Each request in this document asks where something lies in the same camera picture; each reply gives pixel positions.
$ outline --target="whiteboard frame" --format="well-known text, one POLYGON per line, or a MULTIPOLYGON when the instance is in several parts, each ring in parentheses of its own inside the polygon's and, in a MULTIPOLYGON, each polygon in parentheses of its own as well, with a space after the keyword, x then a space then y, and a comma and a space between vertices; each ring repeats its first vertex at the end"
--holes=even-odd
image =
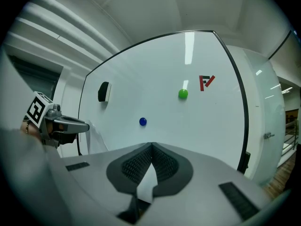
MULTIPOLYGON (((187 30, 187 31, 179 31, 179 32, 172 32, 172 33, 162 34, 162 35, 159 35, 159 36, 156 36, 156 37, 152 37, 152 38, 143 40, 139 43, 136 43, 136 44, 134 44, 134 45, 132 45, 128 48, 125 48, 124 50, 118 52, 117 54, 111 56, 110 58, 103 61, 100 65, 98 65, 95 69, 93 69, 90 73, 88 73, 86 75, 85 82, 84 82, 84 85, 83 85, 83 89, 82 89, 81 95, 80 95, 80 100, 79 100, 79 111, 80 111, 81 97, 82 97, 82 94, 83 94, 83 90, 84 90, 84 86, 85 86, 85 83, 86 83, 87 76, 89 74, 91 74, 94 70, 96 70, 99 66, 103 65, 104 63, 106 63, 110 59, 114 58, 115 56, 123 53, 124 51, 126 51, 128 49, 131 49, 131 48, 133 48, 137 45, 140 45, 142 43, 146 43, 148 41, 155 40, 155 39, 158 39, 158 38, 162 38, 162 37, 166 37, 166 36, 170 36, 170 35, 174 35, 174 34, 179 34, 179 33, 186 33, 186 32, 211 32, 211 33, 213 33, 216 36, 217 40, 222 45, 222 47, 224 48, 229 60, 231 61, 231 64, 233 66, 234 72, 235 72, 237 80, 238 80, 238 84, 239 84, 239 87, 240 87, 240 92, 241 92, 241 96, 242 96, 242 100, 243 100, 243 106, 244 106, 244 119, 245 119, 244 141, 243 141, 242 152, 241 152, 241 156, 240 156, 239 163, 238 163, 238 168, 237 168, 238 171, 242 172, 242 171, 244 171, 244 168, 247 166, 247 163, 248 163, 247 161, 245 161, 246 160, 246 147, 247 147, 248 136, 249 136, 249 111, 248 111, 248 103, 247 103, 247 98, 246 98, 246 91, 245 91, 245 87, 244 87, 243 81, 241 79, 239 70, 236 66, 236 63, 235 63, 231 53, 229 52, 228 48, 226 47, 224 42, 221 40, 221 38, 218 36, 218 34, 213 30, 187 30)), ((77 150, 78 150, 79 155, 81 155, 78 140, 77 140, 77 150)))

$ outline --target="blue magnet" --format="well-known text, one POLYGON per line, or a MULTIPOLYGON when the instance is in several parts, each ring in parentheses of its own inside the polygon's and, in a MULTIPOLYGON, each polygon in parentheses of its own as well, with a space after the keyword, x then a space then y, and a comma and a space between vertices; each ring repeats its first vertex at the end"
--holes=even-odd
POLYGON ((144 117, 140 118, 139 123, 140 123, 140 125, 145 126, 146 125, 146 119, 144 117))

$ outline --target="wooden floor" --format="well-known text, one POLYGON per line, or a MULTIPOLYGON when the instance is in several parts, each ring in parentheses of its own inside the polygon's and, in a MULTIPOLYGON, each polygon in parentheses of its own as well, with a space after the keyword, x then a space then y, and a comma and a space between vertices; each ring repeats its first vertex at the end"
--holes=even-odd
POLYGON ((267 194, 272 198, 277 198, 285 187, 286 181, 291 175, 293 167, 295 165, 296 153, 294 153, 290 159, 283 163, 278 169, 273 180, 263 187, 267 194))

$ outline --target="green magnet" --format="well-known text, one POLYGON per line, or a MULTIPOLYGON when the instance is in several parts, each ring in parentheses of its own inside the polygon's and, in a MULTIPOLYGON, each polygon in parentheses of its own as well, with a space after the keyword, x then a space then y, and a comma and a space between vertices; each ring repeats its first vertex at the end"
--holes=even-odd
POLYGON ((179 90, 179 98, 186 99, 188 96, 188 91, 186 89, 179 90))

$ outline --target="bracelet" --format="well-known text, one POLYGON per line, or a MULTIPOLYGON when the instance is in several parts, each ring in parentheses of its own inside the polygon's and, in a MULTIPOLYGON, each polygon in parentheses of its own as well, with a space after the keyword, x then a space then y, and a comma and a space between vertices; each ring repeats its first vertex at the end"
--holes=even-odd
POLYGON ((28 120, 27 121, 27 123, 26 123, 26 133, 28 134, 28 126, 29 126, 29 123, 30 123, 31 121, 30 120, 28 120))

